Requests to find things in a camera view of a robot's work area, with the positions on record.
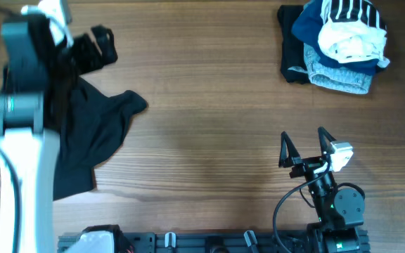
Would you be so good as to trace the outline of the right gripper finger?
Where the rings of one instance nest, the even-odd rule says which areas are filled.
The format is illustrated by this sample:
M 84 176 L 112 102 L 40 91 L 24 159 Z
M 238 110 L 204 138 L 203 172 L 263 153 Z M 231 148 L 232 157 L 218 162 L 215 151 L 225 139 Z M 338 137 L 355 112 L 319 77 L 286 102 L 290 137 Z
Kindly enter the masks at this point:
M 279 155 L 279 167 L 294 167 L 302 163 L 302 158 L 289 135 L 283 131 L 281 133 L 281 151 Z
M 331 154 L 333 152 L 331 148 L 331 143 L 333 141 L 336 141 L 336 139 L 323 126 L 320 126 L 318 128 L 318 135 L 321 154 L 322 155 Z

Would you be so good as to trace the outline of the white t-shirt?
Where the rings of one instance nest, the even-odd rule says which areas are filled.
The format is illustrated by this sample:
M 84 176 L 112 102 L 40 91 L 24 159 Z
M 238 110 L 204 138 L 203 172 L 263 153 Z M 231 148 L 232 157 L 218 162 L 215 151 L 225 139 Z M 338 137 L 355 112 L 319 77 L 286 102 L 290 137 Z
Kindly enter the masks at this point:
M 323 21 L 318 36 L 322 53 L 339 63 L 377 60 L 386 68 L 384 56 L 387 25 L 377 8 L 368 0 L 323 0 Z

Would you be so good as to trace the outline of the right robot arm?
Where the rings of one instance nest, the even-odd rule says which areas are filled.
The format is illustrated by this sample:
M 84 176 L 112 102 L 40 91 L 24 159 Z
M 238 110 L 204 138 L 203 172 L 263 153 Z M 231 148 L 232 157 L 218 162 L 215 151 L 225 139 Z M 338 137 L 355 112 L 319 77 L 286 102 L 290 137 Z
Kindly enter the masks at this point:
M 278 211 L 283 203 L 304 187 L 312 198 L 312 207 L 319 219 L 307 225 L 307 252 L 370 252 L 368 232 L 364 224 L 366 194 L 353 183 L 336 183 L 333 174 L 339 172 L 352 158 L 353 147 L 336 140 L 328 131 L 318 128 L 321 154 L 303 158 L 286 132 L 281 133 L 279 167 L 291 168 L 290 178 L 305 178 L 305 182 L 287 192 L 274 209 L 273 233 L 278 249 L 289 252 L 277 228 Z

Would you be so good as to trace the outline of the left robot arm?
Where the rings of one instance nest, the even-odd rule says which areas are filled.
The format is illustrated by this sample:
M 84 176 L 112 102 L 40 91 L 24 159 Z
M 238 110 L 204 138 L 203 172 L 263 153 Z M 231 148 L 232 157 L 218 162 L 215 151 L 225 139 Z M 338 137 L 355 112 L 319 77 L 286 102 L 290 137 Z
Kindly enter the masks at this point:
M 53 180 L 60 126 L 81 74 L 117 61 L 98 25 L 72 36 L 64 0 L 24 6 L 1 26 L 8 63 L 0 93 L 0 252 L 53 252 Z

